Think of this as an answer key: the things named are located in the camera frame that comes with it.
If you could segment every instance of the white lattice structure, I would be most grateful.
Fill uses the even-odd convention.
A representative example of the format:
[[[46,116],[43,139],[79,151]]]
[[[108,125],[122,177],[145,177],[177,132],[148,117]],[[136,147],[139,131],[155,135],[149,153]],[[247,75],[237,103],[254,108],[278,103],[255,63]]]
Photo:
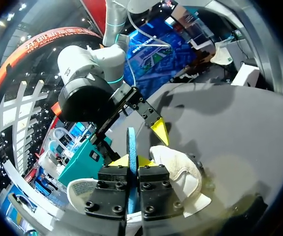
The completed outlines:
[[[24,96],[27,83],[21,81],[17,97],[14,100],[0,104],[0,132],[4,129],[13,126],[13,153],[15,167],[19,174],[22,175],[27,169],[27,156],[29,155],[30,135],[34,132],[33,129],[28,131],[28,127],[37,122],[36,119],[31,120],[31,116],[40,112],[40,107],[34,107],[36,101],[47,98],[47,93],[40,93],[44,85],[42,80],[39,80],[32,95]]]

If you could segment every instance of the white cable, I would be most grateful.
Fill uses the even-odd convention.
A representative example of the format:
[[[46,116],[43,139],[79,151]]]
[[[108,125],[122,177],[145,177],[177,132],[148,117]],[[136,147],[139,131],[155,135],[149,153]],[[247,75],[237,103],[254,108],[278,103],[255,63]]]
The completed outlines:
[[[132,76],[133,76],[134,86],[136,86],[136,78],[135,78],[133,69],[132,69],[132,67],[131,67],[130,60],[128,60],[128,58],[127,58],[127,55],[126,55],[126,60],[127,60],[127,64],[128,64],[128,66],[130,67],[130,70],[131,70],[131,73],[132,73]]]
[[[129,11],[127,11],[127,16],[128,16],[128,19],[129,19],[130,23],[132,24],[132,26],[133,26],[139,33],[141,33],[141,34],[147,36],[148,38],[151,38],[151,39],[154,40],[154,41],[157,41],[158,43],[162,43],[162,45],[160,45],[159,47],[169,47],[169,48],[171,47],[170,44],[168,44],[168,43],[166,43],[166,42],[164,42],[164,41],[162,41],[162,40],[160,40],[160,39],[158,39],[158,38],[155,38],[155,37],[151,36],[150,34],[148,34],[148,33],[144,32],[144,31],[142,31],[140,28],[138,28],[138,27],[135,25],[135,23],[133,22],[131,13],[130,13]],[[155,46],[155,45],[156,45],[156,44],[149,44],[150,47],[151,47],[151,46],[153,46],[153,47],[158,47],[158,46]]]
[[[116,3],[116,4],[118,4],[119,6],[124,7],[125,9],[127,9],[127,8],[126,8],[125,6],[123,6],[122,4],[120,4],[120,3],[116,2],[116,1],[113,1],[113,2]],[[158,39],[158,38],[155,38],[155,37],[151,36],[150,34],[148,34],[148,33],[144,32],[144,31],[142,31],[140,28],[138,28],[138,27],[135,25],[135,23],[133,22],[132,16],[131,16],[131,13],[130,13],[129,10],[127,10],[127,17],[128,17],[128,19],[129,19],[130,23],[132,24],[132,26],[133,26],[139,33],[145,35],[145,36],[148,37],[148,38],[151,38],[151,39],[154,40],[154,41],[157,41],[158,43],[161,43],[161,44],[140,44],[140,45],[138,45],[138,46],[144,46],[144,47],[169,47],[169,48],[171,47],[170,44],[168,44],[168,43],[166,43],[166,42],[164,42],[164,41],[162,41],[162,40],[160,40],[160,39]]]

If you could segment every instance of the banner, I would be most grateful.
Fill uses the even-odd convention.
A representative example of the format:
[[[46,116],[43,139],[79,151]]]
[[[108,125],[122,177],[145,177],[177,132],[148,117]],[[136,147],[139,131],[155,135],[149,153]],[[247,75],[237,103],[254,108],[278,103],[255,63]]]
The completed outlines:
[[[19,46],[0,67],[0,103],[5,95],[7,87],[17,76],[17,70],[20,66],[25,65],[25,60],[30,55],[34,55],[34,51],[43,48],[46,45],[59,43],[61,40],[75,40],[75,37],[85,37],[87,40],[97,41],[101,43],[101,38],[94,32],[80,27],[62,27],[51,29],[36,35]]]

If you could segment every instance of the red curved sign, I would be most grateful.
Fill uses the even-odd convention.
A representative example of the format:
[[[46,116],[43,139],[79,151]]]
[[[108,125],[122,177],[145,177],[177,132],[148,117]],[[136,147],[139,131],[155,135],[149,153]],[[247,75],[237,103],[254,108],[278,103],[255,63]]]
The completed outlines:
[[[58,29],[51,29],[49,31],[36,35],[35,37],[23,43],[20,47],[18,47],[0,67],[0,103],[7,90],[5,86],[6,80],[13,80],[12,78],[6,79],[7,73],[12,68],[14,68],[18,64],[18,62],[20,62],[24,57],[28,56],[28,54],[35,51],[36,49],[48,45],[59,38],[80,34],[87,34],[100,38],[100,36],[89,29],[80,27],[62,27]]]

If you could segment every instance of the gray table surface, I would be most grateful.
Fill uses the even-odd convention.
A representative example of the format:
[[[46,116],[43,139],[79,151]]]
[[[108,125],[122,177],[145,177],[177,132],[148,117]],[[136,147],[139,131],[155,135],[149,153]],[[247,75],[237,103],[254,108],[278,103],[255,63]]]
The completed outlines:
[[[243,196],[259,193],[271,206],[283,186],[283,96],[257,88],[166,84],[148,102],[164,117],[170,148],[193,153],[215,184],[212,203],[196,214],[208,225]],[[113,130],[112,148],[126,154],[126,129],[137,133],[139,155],[158,138],[137,112]]]

